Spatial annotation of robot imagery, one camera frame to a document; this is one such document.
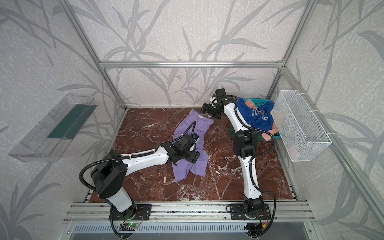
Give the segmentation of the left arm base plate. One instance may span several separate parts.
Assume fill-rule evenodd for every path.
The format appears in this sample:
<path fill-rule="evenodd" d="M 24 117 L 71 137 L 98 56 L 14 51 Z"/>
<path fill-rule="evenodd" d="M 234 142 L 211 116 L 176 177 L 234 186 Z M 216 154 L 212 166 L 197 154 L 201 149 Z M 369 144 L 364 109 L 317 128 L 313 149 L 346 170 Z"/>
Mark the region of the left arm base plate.
<path fill-rule="evenodd" d="M 133 204 L 127 210 L 119 212 L 114 205 L 111 205 L 111 212 L 109 220 L 123 221 L 123 220 L 137 220 L 147 221 L 151 214 L 151 204 Z"/>

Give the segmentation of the purple t-shirt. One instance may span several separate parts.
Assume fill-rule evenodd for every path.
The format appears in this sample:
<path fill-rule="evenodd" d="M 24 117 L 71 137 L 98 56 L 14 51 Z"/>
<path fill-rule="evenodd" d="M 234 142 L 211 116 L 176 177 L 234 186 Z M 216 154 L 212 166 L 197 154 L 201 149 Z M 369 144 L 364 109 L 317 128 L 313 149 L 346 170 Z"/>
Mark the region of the purple t-shirt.
<path fill-rule="evenodd" d="M 178 125 L 174 132 L 174 139 L 182 136 L 185 131 L 188 131 L 188 139 L 192 139 L 192 135 L 197 135 L 198 138 L 193 138 L 193 142 L 188 142 L 190 150 L 200 153 L 199 158 L 195 163 L 191 163 L 186 159 L 181 159 L 173 165 L 173 173 L 176 182 L 184 180 L 189 173 L 193 173 L 196 176 L 204 177 L 209 161 L 209 156 L 204 150 L 204 137 L 211 125 L 214 124 L 214 120 L 200 115 L 196 110 L 192 109 L 188 116 Z"/>

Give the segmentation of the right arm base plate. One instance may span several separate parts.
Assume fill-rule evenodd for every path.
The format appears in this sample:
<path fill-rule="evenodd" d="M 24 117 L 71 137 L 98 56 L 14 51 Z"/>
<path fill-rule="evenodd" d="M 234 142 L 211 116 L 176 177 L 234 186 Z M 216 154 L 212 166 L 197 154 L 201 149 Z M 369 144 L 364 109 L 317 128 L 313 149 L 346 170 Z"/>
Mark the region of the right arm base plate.
<path fill-rule="evenodd" d="M 261 210 L 256 211 L 251 216 L 247 214 L 243 204 L 229 204 L 226 206 L 226 211 L 230 213 L 232 220 L 262 220 L 269 221 L 272 218 L 271 211 L 268 204 L 264 204 Z"/>

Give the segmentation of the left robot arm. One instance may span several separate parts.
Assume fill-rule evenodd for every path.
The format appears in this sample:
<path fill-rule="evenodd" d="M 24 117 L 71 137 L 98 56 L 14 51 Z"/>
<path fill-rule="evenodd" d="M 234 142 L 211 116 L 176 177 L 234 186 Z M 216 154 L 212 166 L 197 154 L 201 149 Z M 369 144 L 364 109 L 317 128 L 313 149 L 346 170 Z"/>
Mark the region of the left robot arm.
<path fill-rule="evenodd" d="M 156 148 L 136 154 L 111 152 L 111 157 L 85 166 L 79 173 L 79 180 L 88 189 L 97 192 L 98 197 L 108 203 L 111 221 L 114 213 L 119 220 L 133 218 L 138 212 L 134 201 L 124 190 L 125 178 L 137 171 L 158 165 L 176 165 L 180 160 L 195 164 L 200 157 L 197 151 L 199 136 L 195 134 L 193 121 L 185 132 L 174 140 L 161 143 Z"/>

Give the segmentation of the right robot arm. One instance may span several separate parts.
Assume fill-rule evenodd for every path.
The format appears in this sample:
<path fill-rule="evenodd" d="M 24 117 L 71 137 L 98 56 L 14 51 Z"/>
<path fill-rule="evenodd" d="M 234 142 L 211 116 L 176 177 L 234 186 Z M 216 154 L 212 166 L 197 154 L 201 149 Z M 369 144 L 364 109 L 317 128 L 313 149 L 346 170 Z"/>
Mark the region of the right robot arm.
<path fill-rule="evenodd" d="M 276 214 L 277 200 L 272 191 L 261 190 L 258 184 L 256 158 L 271 152 L 275 147 L 275 138 L 267 131 L 251 127 L 239 109 L 240 100 L 227 95 L 225 89 L 217 89 L 209 104 L 203 104 L 202 113 L 220 119 L 225 114 L 234 128 L 234 154 L 239 158 L 244 180 L 244 203 L 230 205 L 233 220 L 266 220 L 273 222 Z M 257 153 L 258 136 L 265 133 L 272 138 L 272 147 Z"/>

